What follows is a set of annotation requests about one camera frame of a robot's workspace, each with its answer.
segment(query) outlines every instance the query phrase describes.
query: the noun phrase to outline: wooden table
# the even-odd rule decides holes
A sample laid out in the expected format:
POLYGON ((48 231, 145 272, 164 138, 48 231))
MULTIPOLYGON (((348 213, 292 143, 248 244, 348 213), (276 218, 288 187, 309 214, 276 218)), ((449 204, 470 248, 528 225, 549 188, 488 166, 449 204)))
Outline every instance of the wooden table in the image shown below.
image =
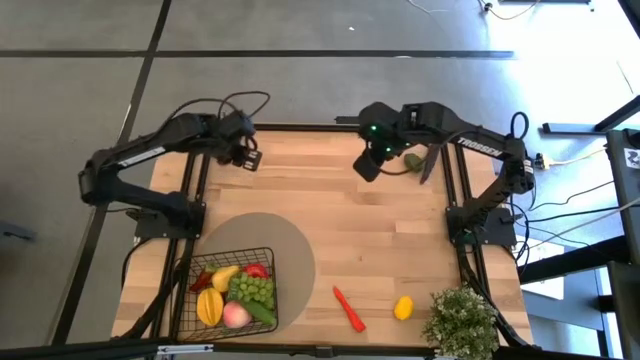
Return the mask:
MULTIPOLYGON (((381 175, 367 183, 351 167, 363 148, 355 133, 263 131, 256 139, 264 153, 256 173, 232 166, 210 169, 204 199, 207 221, 201 239, 240 214, 280 215, 306 235, 315 257, 316 278, 305 310, 290 326, 272 334, 223 341, 427 346, 420 329, 429 316, 430 294, 460 285, 457 260, 447 240, 444 209, 448 200, 442 164, 435 166, 423 186, 415 174, 381 175), (351 328, 331 292, 333 285, 342 290, 367 325, 365 332, 351 328), (392 309, 402 295, 413 298, 415 311, 410 320, 401 322, 392 309)), ((424 154, 425 150, 413 151, 424 154)), ((466 156, 477 196, 495 179, 491 160, 473 152, 466 156)), ((182 154, 159 158, 151 189, 178 190, 185 160, 182 154)), ((385 168, 401 170, 401 160, 385 168)), ((461 203, 459 182, 457 185, 461 203)), ((152 240, 132 256, 114 336, 128 330, 156 295, 166 249, 166 239, 152 240)), ((513 259, 498 246, 484 246, 483 250, 494 302, 520 336, 531 342, 513 259)), ((168 313, 163 335, 168 333, 167 318, 168 313)))

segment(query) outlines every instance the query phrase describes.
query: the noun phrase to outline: gray floor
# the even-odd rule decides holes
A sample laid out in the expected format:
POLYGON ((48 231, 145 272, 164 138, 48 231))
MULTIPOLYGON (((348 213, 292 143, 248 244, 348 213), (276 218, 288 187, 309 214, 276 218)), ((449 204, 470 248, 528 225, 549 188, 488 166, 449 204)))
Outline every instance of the gray floor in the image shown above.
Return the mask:
MULTIPOLYGON (((273 95, 255 119, 260 122, 331 123, 375 100, 396 107, 432 100, 470 122, 507 132, 511 115, 521 110, 532 121, 529 151, 564 160, 601 140, 545 138, 537 131, 542 123, 597 122, 640 89, 634 65, 640 47, 616 2, 599 0, 595 12, 581 4, 540 5, 507 22, 485 19, 473 0, 420 3, 434 11, 425 14, 402 0, 176 0, 160 49, 515 50, 518 59, 158 59, 133 136, 153 131, 183 101, 255 88, 273 95)), ((160 5, 5 0, 0 50, 146 49, 160 5)), ((524 7, 498 10, 512 14, 524 7)), ((78 198, 76 174, 94 150, 115 142, 141 63, 0 59, 0 218, 38 232, 33 242, 0 241, 2 348, 48 339, 89 216, 78 198)), ((254 101, 238 105, 250 108, 254 101)), ((125 178, 146 185, 151 169, 145 164, 125 178)), ((603 157, 554 168, 538 175, 538 203, 564 199, 610 176, 603 157)), ((615 203, 612 191, 535 215, 609 206, 615 203)), ((517 200, 528 205, 529 198, 517 200)), ((570 224, 541 227, 560 231, 570 224)), ((108 338, 132 233, 124 215, 109 216, 70 341, 108 338)), ((613 218, 570 238, 594 242, 619 233, 619 219, 613 218), (597 235, 589 234, 594 230, 597 235)), ((532 324, 537 343, 558 347, 546 340, 557 338, 550 337, 557 329, 537 319, 532 324)))

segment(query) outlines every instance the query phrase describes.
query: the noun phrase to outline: potted plant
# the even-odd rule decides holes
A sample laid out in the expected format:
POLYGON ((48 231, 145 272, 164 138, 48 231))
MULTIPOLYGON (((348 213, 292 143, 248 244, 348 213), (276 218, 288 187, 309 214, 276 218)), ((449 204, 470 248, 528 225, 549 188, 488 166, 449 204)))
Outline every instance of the potted plant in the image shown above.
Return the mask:
POLYGON ((440 344, 440 355, 490 360, 498 349, 496 310, 469 287, 431 294, 431 317, 422 336, 440 344))

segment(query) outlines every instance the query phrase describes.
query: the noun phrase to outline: black wire basket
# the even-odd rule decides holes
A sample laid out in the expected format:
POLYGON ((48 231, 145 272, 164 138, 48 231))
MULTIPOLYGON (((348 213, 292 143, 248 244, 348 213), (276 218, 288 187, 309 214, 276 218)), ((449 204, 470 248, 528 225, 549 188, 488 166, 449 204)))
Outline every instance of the black wire basket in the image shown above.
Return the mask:
POLYGON ((197 255, 191 258, 189 266, 189 279, 184 294, 184 305, 180 314, 177 340, 182 343, 202 343, 233 337, 264 334, 274 331, 278 327, 278 297, 276 286, 276 268, 273 251, 270 248, 253 248, 237 251, 226 251, 208 255, 197 255), (238 329, 226 327, 222 320, 215 326, 207 326, 196 314, 198 294, 188 289, 196 282, 198 276, 208 263, 214 263, 216 267, 249 264, 261 264, 267 269, 269 277, 273 280, 273 304, 276 323, 274 325, 263 324, 253 319, 249 324, 238 329))

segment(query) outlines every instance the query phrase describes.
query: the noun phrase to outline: red chili pepper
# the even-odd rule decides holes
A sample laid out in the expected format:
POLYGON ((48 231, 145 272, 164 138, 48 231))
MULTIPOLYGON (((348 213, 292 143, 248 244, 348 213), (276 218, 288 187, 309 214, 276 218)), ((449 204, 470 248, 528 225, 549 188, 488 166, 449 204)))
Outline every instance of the red chili pepper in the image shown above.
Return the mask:
POLYGON ((202 269, 202 272, 198 276, 198 279, 196 280, 196 282, 194 282, 193 285, 189 287, 189 291, 198 292, 202 290, 205 286, 207 286, 211 282, 211 277, 215 272, 216 272, 215 265, 211 263, 207 264, 204 267, 204 269, 202 269))
POLYGON ((356 314, 356 312, 353 311, 351 306, 349 306, 349 303, 347 303, 347 299, 344 298, 344 295, 342 295, 342 292, 338 290, 337 287, 334 286, 333 294, 336 296, 336 298, 340 302, 340 305, 342 305, 342 307, 344 308, 344 311, 347 313, 347 317, 349 318, 349 322, 351 322, 351 326, 353 326, 353 328, 357 332, 363 332, 367 327, 364 325, 362 320, 360 320, 360 317, 358 317, 358 314, 356 314))
POLYGON ((264 266, 262 266, 260 264, 247 265, 244 268, 244 272, 246 272, 247 275, 252 276, 252 277, 258 277, 258 278, 263 278, 263 279, 268 279, 269 278, 269 273, 267 272, 267 269, 265 269, 264 266))

